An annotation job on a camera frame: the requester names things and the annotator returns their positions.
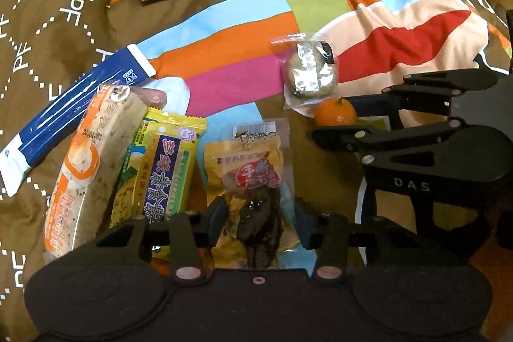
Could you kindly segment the small orange tangerine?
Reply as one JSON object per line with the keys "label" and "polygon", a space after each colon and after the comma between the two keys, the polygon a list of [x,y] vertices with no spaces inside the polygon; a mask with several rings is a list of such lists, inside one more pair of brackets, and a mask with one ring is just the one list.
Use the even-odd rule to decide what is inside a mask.
{"label": "small orange tangerine", "polygon": [[316,106],[314,123],[317,127],[355,125],[357,123],[357,112],[348,100],[330,97]]}

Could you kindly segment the yellow green snack packet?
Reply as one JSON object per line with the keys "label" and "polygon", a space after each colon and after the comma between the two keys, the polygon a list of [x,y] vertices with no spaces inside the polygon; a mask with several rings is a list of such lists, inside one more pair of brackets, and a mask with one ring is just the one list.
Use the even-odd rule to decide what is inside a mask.
{"label": "yellow green snack packet", "polygon": [[196,164],[204,118],[149,108],[122,165],[110,215],[114,227],[143,215],[167,221],[183,212]]}

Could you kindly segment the round cookie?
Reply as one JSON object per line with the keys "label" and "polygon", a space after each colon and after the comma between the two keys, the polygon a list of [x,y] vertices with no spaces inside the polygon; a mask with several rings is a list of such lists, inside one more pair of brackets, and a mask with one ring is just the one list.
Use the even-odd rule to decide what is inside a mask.
{"label": "round cookie", "polygon": [[338,59],[325,37],[288,34],[270,41],[280,66],[284,109],[311,108],[338,91]]}

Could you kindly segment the dark dried meat snack packet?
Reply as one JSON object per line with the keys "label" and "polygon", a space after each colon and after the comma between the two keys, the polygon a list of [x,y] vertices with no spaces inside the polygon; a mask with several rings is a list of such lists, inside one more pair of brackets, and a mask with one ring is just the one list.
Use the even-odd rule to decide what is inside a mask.
{"label": "dark dried meat snack packet", "polygon": [[285,266],[299,238],[287,119],[236,125],[204,145],[207,199],[223,198],[228,218],[211,254],[217,268]]}

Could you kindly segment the orange white bread roll packet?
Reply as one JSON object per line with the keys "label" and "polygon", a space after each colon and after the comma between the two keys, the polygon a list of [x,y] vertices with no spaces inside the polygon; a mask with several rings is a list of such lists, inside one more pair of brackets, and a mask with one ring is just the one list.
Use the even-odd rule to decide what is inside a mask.
{"label": "orange white bread roll packet", "polygon": [[53,259],[92,240],[148,105],[134,88],[103,84],[89,103],[63,159],[44,223]]}

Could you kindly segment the pink sausage packet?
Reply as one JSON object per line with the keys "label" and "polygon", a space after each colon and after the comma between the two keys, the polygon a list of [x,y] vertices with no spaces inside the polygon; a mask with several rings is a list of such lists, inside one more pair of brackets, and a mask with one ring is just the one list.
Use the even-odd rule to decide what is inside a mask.
{"label": "pink sausage packet", "polygon": [[171,87],[160,90],[155,88],[134,88],[137,96],[149,107],[160,109],[168,114],[185,115],[189,105],[188,89]]}

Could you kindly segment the blue white long packet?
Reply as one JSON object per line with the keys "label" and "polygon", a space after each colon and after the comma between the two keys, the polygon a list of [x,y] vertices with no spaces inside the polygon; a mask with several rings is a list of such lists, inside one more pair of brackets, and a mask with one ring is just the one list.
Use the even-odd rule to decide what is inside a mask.
{"label": "blue white long packet", "polygon": [[20,189],[32,168],[77,128],[89,102],[104,83],[132,86],[156,70],[135,44],[120,49],[56,97],[1,151],[1,177],[6,195]]}

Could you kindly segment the colourful striped brown duvet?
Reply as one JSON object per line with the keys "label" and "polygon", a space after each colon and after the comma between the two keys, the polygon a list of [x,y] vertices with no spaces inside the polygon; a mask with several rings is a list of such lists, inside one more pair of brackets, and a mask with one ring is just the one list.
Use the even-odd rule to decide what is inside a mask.
{"label": "colourful striped brown duvet", "polygon": [[325,29],[342,93],[376,93],[409,73],[507,70],[512,0],[1,0],[1,142],[77,77],[141,43],[158,77],[178,76],[208,141],[284,114],[270,41]]}

